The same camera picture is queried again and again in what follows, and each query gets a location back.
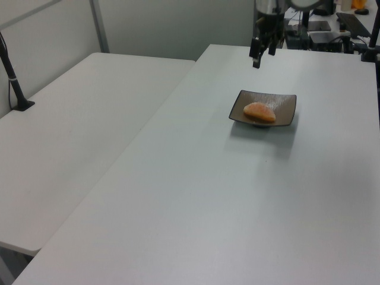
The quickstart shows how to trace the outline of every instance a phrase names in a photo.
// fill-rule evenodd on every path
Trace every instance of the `brown plate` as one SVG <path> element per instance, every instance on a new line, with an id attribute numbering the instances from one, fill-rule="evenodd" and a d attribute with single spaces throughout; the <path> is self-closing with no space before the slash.
<path id="1" fill-rule="evenodd" d="M 274 122 L 264 122 L 243 113 L 246 105 L 253 102 L 261 102 L 272 108 L 275 114 Z M 236 122 L 251 124 L 258 127 L 289 126 L 292 123 L 296 111 L 296 95 L 278 95 L 240 91 L 235 104 L 232 107 L 229 118 Z"/>

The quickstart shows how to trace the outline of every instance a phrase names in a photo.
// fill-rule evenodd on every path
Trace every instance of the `bread roll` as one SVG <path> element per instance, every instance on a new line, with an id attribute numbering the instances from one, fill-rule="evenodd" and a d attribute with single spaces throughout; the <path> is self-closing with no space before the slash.
<path id="1" fill-rule="evenodd" d="M 276 115 L 273 110 L 266 104 L 255 102 L 244 107 L 244 114 L 258 118 L 266 122 L 274 122 Z"/>

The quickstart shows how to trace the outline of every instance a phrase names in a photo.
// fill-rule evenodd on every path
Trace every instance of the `white wall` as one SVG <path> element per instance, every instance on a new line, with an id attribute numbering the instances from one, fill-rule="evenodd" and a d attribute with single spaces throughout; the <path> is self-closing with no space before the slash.
<path id="1" fill-rule="evenodd" d="M 112 53 L 197 60 L 251 44 L 254 0 L 98 0 Z"/>
<path id="2" fill-rule="evenodd" d="M 1 32 L 27 98 L 100 51 L 89 0 L 62 0 Z M 9 112 L 7 92 L 8 77 L 0 64 L 0 117 Z"/>

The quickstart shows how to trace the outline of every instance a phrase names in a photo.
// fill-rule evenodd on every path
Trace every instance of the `table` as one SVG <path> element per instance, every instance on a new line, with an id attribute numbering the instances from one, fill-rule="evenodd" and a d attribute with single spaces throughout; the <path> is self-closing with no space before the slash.
<path id="1" fill-rule="evenodd" d="M 35 255 L 193 66 L 95 53 L 0 120 L 0 246 Z"/>
<path id="2" fill-rule="evenodd" d="M 248 53 L 211 45 L 14 285 L 377 284 L 374 64 Z M 292 124 L 229 120 L 241 89 L 296 94 Z"/>

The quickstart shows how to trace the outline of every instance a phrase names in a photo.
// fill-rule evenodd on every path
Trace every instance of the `equipment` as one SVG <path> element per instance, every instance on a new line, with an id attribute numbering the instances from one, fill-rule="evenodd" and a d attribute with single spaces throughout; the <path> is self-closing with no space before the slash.
<path id="1" fill-rule="evenodd" d="M 351 37 L 356 39 L 357 36 L 361 37 L 370 37 L 371 34 L 368 30 L 363 26 L 363 24 L 352 14 L 346 13 L 337 13 L 338 20 L 341 23 L 346 24 L 347 31 L 351 32 Z"/>
<path id="2" fill-rule="evenodd" d="M 256 0 L 258 37 L 252 39 L 249 51 L 254 67 L 260 67 L 261 56 L 267 48 L 270 55 L 275 55 L 277 44 L 283 41 L 284 15 L 288 7 L 310 11 L 324 2 L 325 0 Z"/>

